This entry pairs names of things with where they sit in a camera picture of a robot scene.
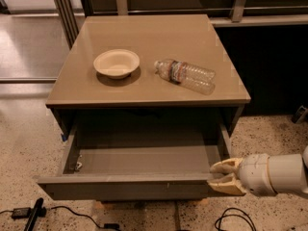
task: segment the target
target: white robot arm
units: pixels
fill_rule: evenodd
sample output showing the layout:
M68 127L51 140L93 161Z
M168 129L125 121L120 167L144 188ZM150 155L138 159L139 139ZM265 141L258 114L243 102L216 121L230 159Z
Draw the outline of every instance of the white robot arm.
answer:
M243 159L228 159L211 166L211 172L226 174L208 181L218 192L234 195L250 192L258 196L293 193L308 198L308 146L303 155L253 154Z

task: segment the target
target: floor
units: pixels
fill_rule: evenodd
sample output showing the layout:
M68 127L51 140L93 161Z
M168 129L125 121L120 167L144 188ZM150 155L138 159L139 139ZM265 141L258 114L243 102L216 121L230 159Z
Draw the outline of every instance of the floor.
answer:
M57 16L0 14L0 76L54 77L68 47ZM121 230L216 230L215 221L229 207L249 214L258 231L308 230L308 200L290 194L277 197L206 198L202 201L53 201L37 185L41 175L56 174L65 142L51 112L44 106L52 84L1 85L0 88L0 212L34 206L40 197L47 208L34 230L96 230L86 214L101 225L115 222ZM308 145L308 123L291 123L289 115L241 117L231 137L233 156L302 153ZM0 230L23 230L26 219L0 215ZM251 230L240 218L228 218L222 228Z

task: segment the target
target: cable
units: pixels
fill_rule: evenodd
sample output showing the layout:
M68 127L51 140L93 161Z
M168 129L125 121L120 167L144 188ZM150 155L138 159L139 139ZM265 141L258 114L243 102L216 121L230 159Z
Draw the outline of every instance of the cable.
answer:
M12 213L13 211L9 211L9 210L2 211L2 212L0 212L0 215L1 215L1 214L3 214L3 213L6 213L6 212L10 212L10 213Z
M70 209L69 207L64 206L64 205L52 207L52 208L50 208L50 210L55 210L55 209L60 209L60 208L62 208L62 209L67 209L67 210L70 211L72 214L74 214L74 215L76 215L76 216L78 216L78 217L89 218L89 219L96 225L96 227L98 227L99 229L114 229L115 231L120 231L120 230L119 230L119 225L116 224L116 223L106 223L106 224L104 224L104 226L100 226L100 225L98 225L97 222L95 222L95 220L94 220L92 217L90 217L90 216L88 216L88 215L85 215L85 214L76 213L76 212L74 212L72 209Z
M226 215L226 213L227 213L228 211L230 211L230 210L236 210L236 211L242 212L242 214L245 215L245 217L243 217L243 216L241 216L241 215L237 215L237 214L229 214L229 215ZM226 209L226 210L223 212L222 216L216 220L216 222L215 222L215 228L216 228L218 231L226 231L226 230L224 230L224 229L221 229L221 223L222 223L222 221L223 221L224 218L228 218L228 217L242 218L243 220L245 220L245 221L249 224L249 226L250 226L250 228L251 228L252 231L257 231L257 229L256 229L256 227L255 227L255 225L254 225L252 219L250 218L250 216L249 216L246 212L244 212L244 211L242 211L242 210L240 210L240 209L238 209L238 208L234 208L234 207L231 207L231 208Z

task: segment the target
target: white bowl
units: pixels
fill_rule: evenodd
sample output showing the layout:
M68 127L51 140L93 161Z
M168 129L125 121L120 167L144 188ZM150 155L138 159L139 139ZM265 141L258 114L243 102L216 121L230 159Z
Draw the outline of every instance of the white bowl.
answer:
M139 64L140 59L136 53L123 49L106 51L94 60L96 71L111 79L125 78Z

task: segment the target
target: gray drawer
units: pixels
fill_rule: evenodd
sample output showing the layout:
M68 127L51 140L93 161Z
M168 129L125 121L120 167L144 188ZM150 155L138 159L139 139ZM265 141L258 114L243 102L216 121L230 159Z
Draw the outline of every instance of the gray drawer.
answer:
M221 195L209 168L229 153L218 108L79 111L58 175L38 184L55 200L200 199Z

